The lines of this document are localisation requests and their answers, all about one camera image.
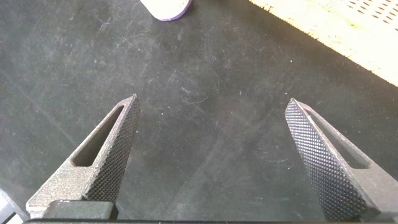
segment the gray 3d-printed part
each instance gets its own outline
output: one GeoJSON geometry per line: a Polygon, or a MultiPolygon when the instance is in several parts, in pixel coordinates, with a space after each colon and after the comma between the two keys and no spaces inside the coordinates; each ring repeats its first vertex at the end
hole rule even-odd
{"type": "Polygon", "coordinates": [[[56,200],[116,202],[139,119],[138,98],[120,101],[26,203],[41,218],[56,200]]]}
{"type": "Polygon", "coordinates": [[[285,117],[328,221],[393,221],[398,183],[309,106],[285,117]]]}

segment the black table surface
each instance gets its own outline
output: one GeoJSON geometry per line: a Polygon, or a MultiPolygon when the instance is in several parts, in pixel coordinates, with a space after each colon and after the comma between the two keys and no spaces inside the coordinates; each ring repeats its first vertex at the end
hole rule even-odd
{"type": "Polygon", "coordinates": [[[120,218],[324,219],[284,119],[310,105],[398,178],[398,88],[249,1],[0,2],[0,188],[22,208],[120,100],[120,218]]]}

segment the knurled texture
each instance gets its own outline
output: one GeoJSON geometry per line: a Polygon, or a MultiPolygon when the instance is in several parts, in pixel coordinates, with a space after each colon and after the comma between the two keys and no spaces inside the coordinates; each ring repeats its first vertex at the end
hole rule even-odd
{"type": "Polygon", "coordinates": [[[127,111],[109,154],[84,195],[85,200],[116,202],[139,118],[137,100],[127,111]]]}
{"type": "Polygon", "coordinates": [[[357,219],[368,206],[352,185],[343,166],[337,162],[296,102],[288,104],[285,117],[326,219],[330,222],[357,219]]]}

